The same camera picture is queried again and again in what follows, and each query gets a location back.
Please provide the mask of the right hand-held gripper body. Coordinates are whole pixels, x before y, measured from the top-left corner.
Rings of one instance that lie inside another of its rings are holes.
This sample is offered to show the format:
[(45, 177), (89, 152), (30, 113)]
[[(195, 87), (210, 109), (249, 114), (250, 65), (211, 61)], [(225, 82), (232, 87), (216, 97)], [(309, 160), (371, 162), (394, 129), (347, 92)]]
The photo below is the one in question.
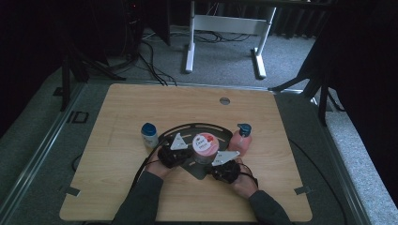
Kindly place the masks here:
[(240, 173), (240, 167), (236, 163), (239, 155), (238, 151), (219, 151), (211, 163), (212, 176), (227, 184), (235, 182)]

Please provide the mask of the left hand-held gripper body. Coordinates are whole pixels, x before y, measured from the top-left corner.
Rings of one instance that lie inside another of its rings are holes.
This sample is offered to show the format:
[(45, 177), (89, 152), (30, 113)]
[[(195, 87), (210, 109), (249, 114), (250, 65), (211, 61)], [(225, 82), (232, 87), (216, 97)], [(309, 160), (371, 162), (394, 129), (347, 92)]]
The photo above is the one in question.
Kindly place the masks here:
[(190, 157), (190, 155), (186, 155), (184, 151), (188, 148), (190, 147), (184, 141), (181, 134), (177, 133), (174, 137), (167, 138), (165, 143), (161, 145), (158, 158), (164, 166), (174, 168), (184, 164), (184, 157)]

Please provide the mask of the black slotted corner shelf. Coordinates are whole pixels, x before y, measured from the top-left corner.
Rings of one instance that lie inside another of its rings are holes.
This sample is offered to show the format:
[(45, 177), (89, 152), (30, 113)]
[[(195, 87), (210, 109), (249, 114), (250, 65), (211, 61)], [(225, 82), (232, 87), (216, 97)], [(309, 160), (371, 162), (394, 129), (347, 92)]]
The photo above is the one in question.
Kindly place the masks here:
[[(162, 145), (165, 143), (167, 138), (174, 137), (177, 133), (180, 133), (184, 141), (191, 149), (193, 149), (191, 143), (194, 136), (202, 132), (211, 133), (217, 137), (220, 144), (220, 151), (224, 151), (227, 148), (228, 143), (233, 136), (233, 133), (225, 127), (206, 123), (190, 123), (173, 127), (164, 131), (159, 136), (159, 142), (160, 145)], [(194, 160), (194, 156), (192, 156), (192, 161), (182, 164), (181, 167), (196, 179), (203, 180), (207, 176), (205, 173), (206, 165), (211, 165), (211, 163), (199, 164)]]

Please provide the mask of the pink jar with white lid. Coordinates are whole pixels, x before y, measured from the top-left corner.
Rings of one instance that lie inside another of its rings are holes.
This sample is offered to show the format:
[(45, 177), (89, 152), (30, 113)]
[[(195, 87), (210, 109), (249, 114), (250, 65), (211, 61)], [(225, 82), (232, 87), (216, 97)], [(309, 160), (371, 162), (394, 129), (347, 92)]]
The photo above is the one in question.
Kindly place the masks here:
[(211, 163), (220, 147), (217, 137), (207, 132), (197, 134), (191, 144), (194, 160), (199, 164)]

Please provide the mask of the blue-capped white bottle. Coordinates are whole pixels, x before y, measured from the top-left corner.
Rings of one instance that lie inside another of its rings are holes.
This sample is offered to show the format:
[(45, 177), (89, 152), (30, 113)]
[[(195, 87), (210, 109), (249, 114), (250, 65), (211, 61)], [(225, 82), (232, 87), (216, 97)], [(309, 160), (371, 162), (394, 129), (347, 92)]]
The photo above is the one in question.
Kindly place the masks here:
[(159, 143), (158, 132), (153, 124), (143, 124), (141, 134), (146, 147), (155, 148)]

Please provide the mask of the pink bottle with blue pump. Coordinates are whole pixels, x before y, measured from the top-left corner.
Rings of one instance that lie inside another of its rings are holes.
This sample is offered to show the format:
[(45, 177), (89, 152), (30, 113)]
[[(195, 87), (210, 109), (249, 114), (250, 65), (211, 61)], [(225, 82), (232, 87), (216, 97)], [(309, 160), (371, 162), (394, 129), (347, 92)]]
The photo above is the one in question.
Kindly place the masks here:
[(249, 150), (252, 142), (252, 126), (249, 124), (238, 124), (236, 130), (229, 141), (227, 150), (238, 151), (243, 157)]

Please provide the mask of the person's left hand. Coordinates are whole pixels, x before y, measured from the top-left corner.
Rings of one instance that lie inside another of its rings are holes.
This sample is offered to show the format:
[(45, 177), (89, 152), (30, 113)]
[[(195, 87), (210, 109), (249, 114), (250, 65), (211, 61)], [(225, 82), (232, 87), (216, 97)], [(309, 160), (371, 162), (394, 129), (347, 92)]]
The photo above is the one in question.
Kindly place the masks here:
[(157, 155), (153, 155), (145, 165), (145, 170), (149, 173), (157, 175), (160, 179), (165, 179), (168, 174), (173, 172), (174, 168), (164, 166)]

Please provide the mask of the person's right hand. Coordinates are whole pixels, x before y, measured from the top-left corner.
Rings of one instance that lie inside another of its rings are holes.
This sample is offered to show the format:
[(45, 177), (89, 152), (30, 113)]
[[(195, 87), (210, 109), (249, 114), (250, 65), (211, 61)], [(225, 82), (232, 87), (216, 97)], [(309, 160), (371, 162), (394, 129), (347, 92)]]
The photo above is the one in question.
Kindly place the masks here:
[(242, 159), (240, 157), (236, 158), (235, 162), (239, 166), (241, 174), (231, 184), (232, 189), (237, 195), (248, 200), (258, 190), (258, 186), (253, 179), (253, 173), (249, 167), (243, 163)]

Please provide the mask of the black metal stand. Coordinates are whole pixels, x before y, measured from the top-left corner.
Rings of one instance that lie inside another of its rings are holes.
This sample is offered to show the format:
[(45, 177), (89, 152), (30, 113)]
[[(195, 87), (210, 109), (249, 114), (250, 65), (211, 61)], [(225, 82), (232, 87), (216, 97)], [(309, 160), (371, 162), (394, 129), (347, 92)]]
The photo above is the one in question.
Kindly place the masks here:
[(89, 79), (89, 75), (84, 64), (88, 64), (93, 69), (99, 71), (112, 80), (125, 81), (125, 78), (114, 74), (110, 69), (101, 66), (99, 63), (80, 52), (73, 44), (65, 44), (63, 46), (63, 50), (65, 53), (61, 67), (61, 87), (55, 91), (55, 93), (62, 98), (62, 105), (60, 108), (61, 112), (64, 112), (71, 102), (70, 74), (73, 74), (78, 83), (86, 83)]
[(332, 72), (328, 70), (326, 66), (304, 63), (298, 71), (298, 75), (294, 79), (280, 85), (270, 87), (268, 90), (271, 92), (282, 92), (290, 86), (307, 80), (308, 82), (301, 94), (305, 98), (312, 99), (317, 92), (320, 92), (317, 117), (321, 124), (326, 126), (326, 111), (328, 107), (328, 97), (330, 96), (329, 83), (331, 74)]

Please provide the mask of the dark equipment tower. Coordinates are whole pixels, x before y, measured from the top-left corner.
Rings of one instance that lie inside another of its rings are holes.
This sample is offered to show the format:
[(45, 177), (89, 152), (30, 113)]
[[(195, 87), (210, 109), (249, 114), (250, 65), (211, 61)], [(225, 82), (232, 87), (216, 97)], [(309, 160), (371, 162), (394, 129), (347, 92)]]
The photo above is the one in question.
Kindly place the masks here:
[(126, 28), (130, 38), (128, 55), (132, 59), (138, 57), (139, 46), (144, 33), (144, 6), (143, 0), (123, 0)]

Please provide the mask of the dark curtain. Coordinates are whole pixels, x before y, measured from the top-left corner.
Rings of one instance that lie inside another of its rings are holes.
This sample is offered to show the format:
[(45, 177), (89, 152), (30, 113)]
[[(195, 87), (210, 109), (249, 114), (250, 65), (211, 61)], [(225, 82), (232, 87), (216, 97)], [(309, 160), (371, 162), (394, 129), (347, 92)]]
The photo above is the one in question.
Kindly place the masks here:
[(327, 18), (328, 13), (325, 11), (278, 7), (270, 33), (285, 38), (315, 38), (319, 36)]

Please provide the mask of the black floor bracket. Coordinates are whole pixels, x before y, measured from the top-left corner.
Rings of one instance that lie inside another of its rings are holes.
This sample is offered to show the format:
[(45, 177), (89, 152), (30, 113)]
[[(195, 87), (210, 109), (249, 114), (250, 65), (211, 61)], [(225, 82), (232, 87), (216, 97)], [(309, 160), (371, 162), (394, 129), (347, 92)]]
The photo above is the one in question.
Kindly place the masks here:
[(75, 112), (72, 111), (67, 119), (68, 123), (72, 124), (85, 124), (88, 120), (88, 112)]

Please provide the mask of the metal floor rail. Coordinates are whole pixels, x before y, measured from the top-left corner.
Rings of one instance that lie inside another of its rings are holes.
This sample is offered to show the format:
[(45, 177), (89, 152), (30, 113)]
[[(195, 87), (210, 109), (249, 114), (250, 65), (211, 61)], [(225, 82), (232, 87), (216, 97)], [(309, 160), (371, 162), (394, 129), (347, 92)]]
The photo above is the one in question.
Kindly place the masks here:
[(49, 131), (40, 142), (40, 145), (35, 150), (34, 155), (29, 159), (28, 163), (23, 168), (23, 171), (19, 175), (16, 183), (13, 185), (10, 193), (0, 204), (1, 224), (6, 224), (7, 220), (12, 217), (25, 192), (29, 189), (32, 181), (34, 180), (38, 170), (41, 167), (41, 164), (50, 152), (58, 134), (69, 118), (71, 111), (83, 89), (84, 83), (80, 82), (76, 84), (71, 93), (70, 101), (67, 104), (66, 109), (55, 117), (55, 120), (52, 123)]
[(371, 225), (371, 221), (366, 213), (364, 204), (362, 203), (355, 184), (351, 179), (348, 167), (345, 165), (341, 146), (333, 136), (331, 126), (327, 122), (324, 122), (322, 118), (320, 118), (319, 121), (329, 148), (329, 159), (334, 168), (335, 176), (339, 181), (341, 190), (344, 194), (344, 200), (347, 203), (349, 211), (357, 225)]

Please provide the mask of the white desk frame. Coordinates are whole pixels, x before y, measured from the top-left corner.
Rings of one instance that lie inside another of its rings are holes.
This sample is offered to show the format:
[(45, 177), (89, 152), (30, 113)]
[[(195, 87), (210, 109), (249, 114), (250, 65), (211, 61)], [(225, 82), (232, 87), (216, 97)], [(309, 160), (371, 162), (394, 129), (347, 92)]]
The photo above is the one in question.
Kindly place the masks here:
[(247, 19), (223, 16), (200, 15), (195, 12), (195, 0), (191, 0), (190, 12), (190, 42), (188, 45), (185, 71), (193, 71), (195, 53), (194, 34), (196, 31), (211, 31), (221, 33), (233, 33), (243, 35), (255, 35), (260, 37), (259, 44), (253, 48), (253, 63), (256, 72), (261, 79), (267, 77), (262, 53), (266, 45), (270, 27), (276, 12), (276, 7), (271, 7), (265, 19)]

